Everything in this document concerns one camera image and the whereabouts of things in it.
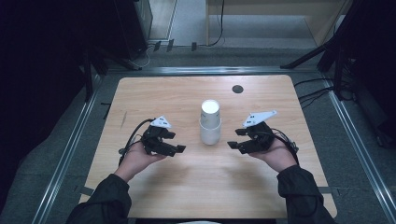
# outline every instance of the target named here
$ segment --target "paper cup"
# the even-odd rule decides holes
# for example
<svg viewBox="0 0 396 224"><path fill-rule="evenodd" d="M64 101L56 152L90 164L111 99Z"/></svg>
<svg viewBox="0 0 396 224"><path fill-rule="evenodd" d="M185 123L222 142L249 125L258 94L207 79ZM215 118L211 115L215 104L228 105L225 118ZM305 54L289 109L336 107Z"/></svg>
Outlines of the paper cup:
<svg viewBox="0 0 396 224"><path fill-rule="evenodd" d="M215 100L205 100L201 106L201 125L206 129L215 129L220 124L220 105Z"/></svg>
<svg viewBox="0 0 396 224"><path fill-rule="evenodd" d="M201 121L199 123L201 126L201 140L207 145L215 145L220 140L221 136L221 120L218 127L214 129L207 129L203 126Z"/></svg>

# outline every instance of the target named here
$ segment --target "wooden table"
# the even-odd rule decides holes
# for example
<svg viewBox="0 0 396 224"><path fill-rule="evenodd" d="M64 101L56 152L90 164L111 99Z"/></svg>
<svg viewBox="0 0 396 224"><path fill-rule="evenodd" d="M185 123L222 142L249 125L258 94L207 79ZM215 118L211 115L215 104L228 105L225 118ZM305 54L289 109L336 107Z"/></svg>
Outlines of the wooden table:
<svg viewBox="0 0 396 224"><path fill-rule="evenodd" d="M221 0L206 0L206 44L209 45L209 16L221 15ZM332 34L352 0L227 0L224 15L303 15L318 46Z"/></svg>
<svg viewBox="0 0 396 224"><path fill-rule="evenodd" d="M244 88L234 93L234 85ZM200 140L201 103L220 103L221 138L214 146ZM144 119L165 115L176 137L165 142L187 146L182 154L150 165L130 184L130 217L282 218L285 200L277 194L276 172L263 161L230 149L227 141L245 141L235 129L250 112L276 110L266 122L300 148L301 166L318 186L328 187L295 90L288 76L127 77L120 81L103 129L86 187L96 186L118 166L118 150ZM143 126L142 134L148 126ZM335 216L331 194L325 206Z"/></svg>

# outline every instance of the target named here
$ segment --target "black jacket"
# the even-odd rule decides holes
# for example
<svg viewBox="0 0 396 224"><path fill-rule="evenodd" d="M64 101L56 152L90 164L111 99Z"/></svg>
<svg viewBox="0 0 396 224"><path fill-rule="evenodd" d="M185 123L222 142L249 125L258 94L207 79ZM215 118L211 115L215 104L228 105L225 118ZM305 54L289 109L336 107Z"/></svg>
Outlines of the black jacket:
<svg viewBox="0 0 396 224"><path fill-rule="evenodd" d="M311 173L294 165L280 172L277 179L278 193L286 199L289 224L334 223ZM121 178L110 175L86 203L73 209L66 223L127 223L131 207L128 189Z"/></svg>

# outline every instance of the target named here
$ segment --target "aluminum rail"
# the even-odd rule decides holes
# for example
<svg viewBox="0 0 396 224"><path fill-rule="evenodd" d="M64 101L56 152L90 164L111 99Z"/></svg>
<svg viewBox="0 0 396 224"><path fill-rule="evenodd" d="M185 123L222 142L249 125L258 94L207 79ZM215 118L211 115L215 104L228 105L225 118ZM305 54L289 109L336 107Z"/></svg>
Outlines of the aluminum rail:
<svg viewBox="0 0 396 224"><path fill-rule="evenodd" d="M332 83L330 81L324 81L324 85L326 87L330 87L332 86ZM364 173L367 174L370 184L373 187L375 195L378 198L389 223L396 223L396 205L388 186L384 182L382 175L379 173L375 163L371 159L367 148L361 141L361 137L355 128L352 119L347 113L345 104L337 99L337 96L334 92L330 92L329 95L332 100L332 104L334 105L334 108L341 122L343 123L344 128L346 129L346 133L352 143L353 148L355 149L356 155L361 162Z"/></svg>
<svg viewBox="0 0 396 224"><path fill-rule="evenodd" d="M280 69L279 66L206 66L206 67L155 67L141 71L125 71L125 68L111 68L111 74L124 74L128 77L165 77L165 76L253 76L285 75L294 73L317 73L315 66L301 66L295 69Z"/></svg>
<svg viewBox="0 0 396 224"><path fill-rule="evenodd" d="M81 110L81 113L78 117L78 121L73 129L73 132L70 135L70 138L67 142L67 145L64 149L64 153L59 160L58 166L56 167L55 172L52 175L52 178L47 185L44 196L41 200L40 205L35 213L35 217L32 223L46 223L47 217L50 213L50 209L53 206L55 198L58 194L59 188L64 181L64 176L66 174L67 168L69 167L70 161L73 158L73 154L75 152L76 146L78 144L78 140L81 137L81 133L84 129L84 126L87 122L88 116L91 113L93 104L96 99L97 89L102 83L102 79L100 76L96 75L94 79L94 84L97 86L96 90L93 92L91 99L86 102Z"/></svg>

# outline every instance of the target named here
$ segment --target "black dot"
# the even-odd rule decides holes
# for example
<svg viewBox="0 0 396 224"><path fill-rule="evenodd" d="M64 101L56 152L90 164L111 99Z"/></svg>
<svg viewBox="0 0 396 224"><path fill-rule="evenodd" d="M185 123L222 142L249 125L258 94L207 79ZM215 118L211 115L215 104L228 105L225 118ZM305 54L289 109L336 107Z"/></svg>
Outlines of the black dot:
<svg viewBox="0 0 396 224"><path fill-rule="evenodd" d="M233 92L235 93L241 93L242 91L244 91L244 88L239 86L239 85L234 85L233 86Z"/></svg>

